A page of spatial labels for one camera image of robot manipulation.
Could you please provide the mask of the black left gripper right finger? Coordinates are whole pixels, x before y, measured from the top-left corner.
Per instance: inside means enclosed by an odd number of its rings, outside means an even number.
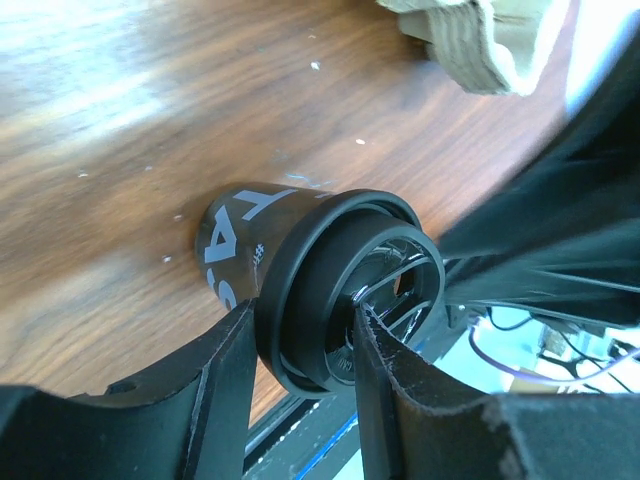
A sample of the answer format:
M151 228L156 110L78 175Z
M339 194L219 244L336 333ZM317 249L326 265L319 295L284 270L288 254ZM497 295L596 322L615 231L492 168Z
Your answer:
M426 363L368 308L354 322L367 479L636 479L636 395L488 395Z

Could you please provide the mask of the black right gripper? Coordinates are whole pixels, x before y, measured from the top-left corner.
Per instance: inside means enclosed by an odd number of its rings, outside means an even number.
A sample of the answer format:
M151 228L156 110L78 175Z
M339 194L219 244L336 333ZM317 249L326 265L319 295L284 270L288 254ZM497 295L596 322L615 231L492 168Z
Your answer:
M581 328L639 324L639 5L584 1L567 123L440 239L458 328L509 307Z

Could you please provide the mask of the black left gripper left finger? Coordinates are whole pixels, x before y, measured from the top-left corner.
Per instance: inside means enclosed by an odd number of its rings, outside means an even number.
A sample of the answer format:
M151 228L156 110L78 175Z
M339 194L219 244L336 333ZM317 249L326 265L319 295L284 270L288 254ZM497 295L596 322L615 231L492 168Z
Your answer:
M257 352L245 301L102 395L1 388L4 479L239 479Z

